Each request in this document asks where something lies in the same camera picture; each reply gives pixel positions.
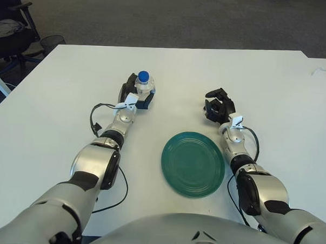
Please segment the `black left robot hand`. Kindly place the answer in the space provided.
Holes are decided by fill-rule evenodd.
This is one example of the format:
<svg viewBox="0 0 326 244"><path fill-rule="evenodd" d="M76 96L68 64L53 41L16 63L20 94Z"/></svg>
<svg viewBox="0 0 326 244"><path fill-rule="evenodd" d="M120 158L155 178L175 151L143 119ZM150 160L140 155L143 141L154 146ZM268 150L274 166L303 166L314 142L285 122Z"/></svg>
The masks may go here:
<svg viewBox="0 0 326 244"><path fill-rule="evenodd" d="M147 71L141 71L138 74L132 73L127 82L121 87L118 101L120 103L125 102L129 93L138 95L138 101L136 107L138 109L149 108L149 105L155 96L155 80L149 75Z"/></svg>

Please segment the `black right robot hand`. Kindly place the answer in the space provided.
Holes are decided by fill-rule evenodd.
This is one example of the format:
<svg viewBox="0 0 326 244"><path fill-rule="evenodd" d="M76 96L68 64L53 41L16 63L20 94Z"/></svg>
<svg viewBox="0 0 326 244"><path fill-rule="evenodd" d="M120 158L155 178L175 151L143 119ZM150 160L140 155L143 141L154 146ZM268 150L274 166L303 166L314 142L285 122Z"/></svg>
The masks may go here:
<svg viewBox="0 0 326 244"><path fill-rule="evenodd" d="M229 115L235 111L234 102L222 88L206 93L204 114L208 120L222 125L229 121Z"/></svg>

